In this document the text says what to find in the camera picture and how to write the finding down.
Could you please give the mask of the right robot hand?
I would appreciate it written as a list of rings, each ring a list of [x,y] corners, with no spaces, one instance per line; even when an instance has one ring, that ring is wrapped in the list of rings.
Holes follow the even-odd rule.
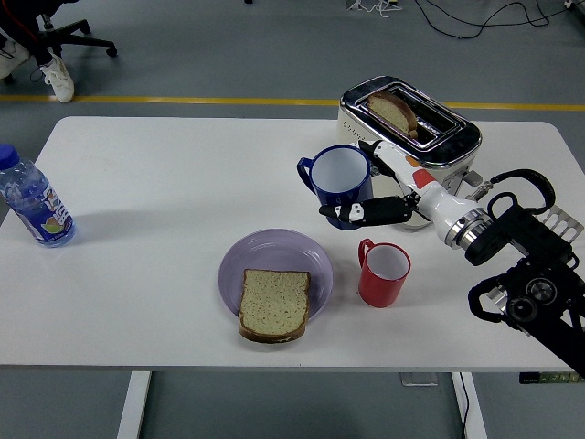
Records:
[[[387,141],[361,141],[359,148],[388,171],[403,196],[372,198],[349,205],[325,205],[319,213],[333,220],[370,227],[405,223],[414,212],[432,222],[438,237],[452,248],[463,248],[469,233],[484,220],[478,203],[450,194],[414,157]]]

